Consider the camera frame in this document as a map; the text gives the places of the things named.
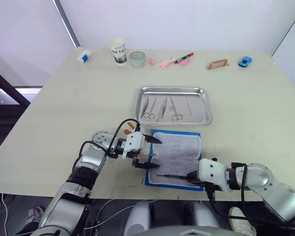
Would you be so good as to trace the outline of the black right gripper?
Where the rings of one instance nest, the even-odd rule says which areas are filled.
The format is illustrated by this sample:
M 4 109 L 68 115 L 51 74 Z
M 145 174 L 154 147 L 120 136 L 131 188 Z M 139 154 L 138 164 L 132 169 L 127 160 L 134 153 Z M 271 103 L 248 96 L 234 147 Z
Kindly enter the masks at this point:
M 211 182 L 203 182 L 200 180 L 196 180 L 198 179 L 198 172 L 197 171 L 193 171 L 187 174 L 186 176 L 188 180 L 188 182 L 192 185 L 198 186 L 198 187 L 204 187 L 205 191 L 207 193 L 215 193 L 215 191 L 222 191 L 222 189 L 220 188 L 220 186 L 211 183 Z

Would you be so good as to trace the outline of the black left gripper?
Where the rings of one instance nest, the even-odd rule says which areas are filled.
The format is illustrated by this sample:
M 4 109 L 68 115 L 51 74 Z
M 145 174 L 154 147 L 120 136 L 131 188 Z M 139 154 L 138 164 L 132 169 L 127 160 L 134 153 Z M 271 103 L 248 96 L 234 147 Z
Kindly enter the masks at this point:
M 162 144 L 162 142 L 150 135 L 146 135 L 144 134 L 145 140 L 147 143 L 151 143 L 151 144 Z M 153 169 L 153 168 L 158 168 L 160 167 L 160 165 L 155 164 L 155 163 L 150 163 L 150 162 L 145 162 L 145 163 L 140 163 L 139 160 L 139 152 L 134 152 L 133 154 L 133 160 L 132 160 L 132 166 L 135 168 L 140 168 L 140 169 L 145 169 L 145 170 L 149 170 L 149 169 Z

